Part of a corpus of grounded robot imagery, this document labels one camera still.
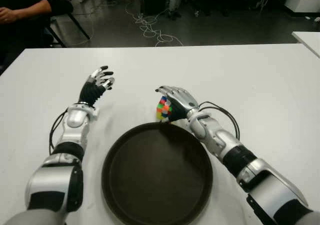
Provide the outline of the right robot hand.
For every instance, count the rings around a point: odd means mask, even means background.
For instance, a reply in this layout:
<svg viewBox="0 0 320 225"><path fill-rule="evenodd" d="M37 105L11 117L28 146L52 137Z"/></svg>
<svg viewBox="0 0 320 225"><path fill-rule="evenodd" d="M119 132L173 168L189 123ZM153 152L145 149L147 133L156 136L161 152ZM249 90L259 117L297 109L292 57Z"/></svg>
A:
<svg viewBox="0 0 320 225"><path fill-rule="evenodd" d="M181 119L188 119L189 112L198 111L199 104L195 98L184 88L176 86L162 85L155 89L170 101L172 107L168 120L174 122Z"/></svg>

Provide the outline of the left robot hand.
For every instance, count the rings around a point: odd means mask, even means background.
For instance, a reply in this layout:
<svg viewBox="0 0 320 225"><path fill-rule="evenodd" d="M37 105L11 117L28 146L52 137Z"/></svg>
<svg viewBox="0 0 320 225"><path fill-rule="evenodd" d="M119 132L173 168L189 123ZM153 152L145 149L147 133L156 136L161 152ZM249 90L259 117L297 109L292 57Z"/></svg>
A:
<svg viewBox="0 0 320 225"><path fill-rule="evenodd" d="M109 71L108 68L107 65L101 66L88 76L80 91L79 103L93 107L105 91L112 89L115 83L115 78L112 77L114 72Z"/></svg>

